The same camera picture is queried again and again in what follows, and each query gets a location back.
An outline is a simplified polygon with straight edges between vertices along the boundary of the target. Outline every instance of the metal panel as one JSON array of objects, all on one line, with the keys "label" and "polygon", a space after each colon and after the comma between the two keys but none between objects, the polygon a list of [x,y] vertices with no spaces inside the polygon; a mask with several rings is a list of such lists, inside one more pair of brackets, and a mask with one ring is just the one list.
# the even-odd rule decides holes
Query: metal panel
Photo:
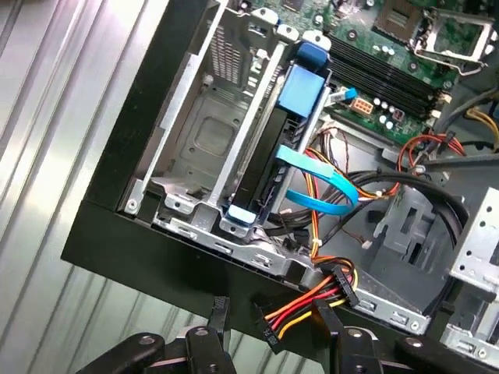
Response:
[{"label": "metal panel", "polygon": [[[0,372],[75,372],[136,332],[172,339],[180,327],[205,322],[59,259],[167,4],[0,5]],[[239,372],[317,371],[299,356],[274,357],[263,342],[232,336]]]}]

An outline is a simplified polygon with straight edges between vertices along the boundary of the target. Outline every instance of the orange wire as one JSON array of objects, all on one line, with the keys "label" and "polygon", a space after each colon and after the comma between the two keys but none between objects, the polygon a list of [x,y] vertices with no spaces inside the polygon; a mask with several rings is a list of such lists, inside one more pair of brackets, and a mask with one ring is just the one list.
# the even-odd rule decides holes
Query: orange wire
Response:
[{"label": "orange wire", "polygon": [[330,276],[327,276],[325,277],[322,282],[320,282],[317,286],[315,286],[314,288],[312,288],[310,291],[308,291],[306,294],[303,294],[301,295],[299,298],[296,298],[295,300],[293,300],[292,302],[290,302],[289,304],[286,304],[284,305],[282,308],[280,308],[279,310],[276,310],[275,312],[269,314],[268,316],[265,316],[265,319],[269,320],[269,319],[272,319],[274,318],[275,316],[278,316],[279,314],[281,314],[282,312],[284,312],[286,309],[289,309],[291,308],[292,306],[294,306],[295,304],[298,304],[299,302],[305,300],[306,298],[312,296],[313,294],[317,293],[318,291],[320,291],[320,289],[322,287],[324,287],[326,284],[328,284],[331,279],[333,277],[330,275]]}]

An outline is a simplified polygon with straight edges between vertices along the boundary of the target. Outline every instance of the wire bundle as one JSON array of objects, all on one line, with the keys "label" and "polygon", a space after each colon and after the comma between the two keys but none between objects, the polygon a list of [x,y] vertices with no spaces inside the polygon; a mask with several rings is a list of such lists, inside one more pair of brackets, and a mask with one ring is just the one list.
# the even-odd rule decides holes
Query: wire bundle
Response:
[{"label": "wire bundle", "polygon": [[[343,273],[352,285],[353,291],[357,288],[359,275],[354,264],[349,259],[333,256],[319,256],[316,258],[316,263],[326,262],[341,266]],[[315,288],[275,312],[266,315],[265,319],[272,330],[278,335],[278,338],[282,339],[290,327],[312,315],[311,308],[313,300],[321,298],[326,299],[332,308],[347,302],[347,298],[343,297],[342,290],[333,276],[328,275]]]}]

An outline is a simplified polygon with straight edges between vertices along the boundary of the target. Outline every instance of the cable clip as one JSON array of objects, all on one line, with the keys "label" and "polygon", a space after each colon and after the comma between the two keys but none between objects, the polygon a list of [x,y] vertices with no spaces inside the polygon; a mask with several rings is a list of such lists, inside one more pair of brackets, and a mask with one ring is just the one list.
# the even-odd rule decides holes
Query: cable clip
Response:
[{"label": "cable clip", "polygon": [[322,247],[322,240],[319,238],[313,238],[312,243],[317,243],[320,247]]}]

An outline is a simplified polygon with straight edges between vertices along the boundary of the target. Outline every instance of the capacitor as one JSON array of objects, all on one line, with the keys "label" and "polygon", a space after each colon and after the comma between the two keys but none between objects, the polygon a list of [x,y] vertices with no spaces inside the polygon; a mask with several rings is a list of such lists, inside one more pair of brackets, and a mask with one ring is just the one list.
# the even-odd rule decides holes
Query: capacitor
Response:
[{"label": "capacitor", "polygon": [[320,26],[322,25],[322,22],[324,21],[324,17],[321,14],[316,14],[313,18],[313,24],[315,26]]}]

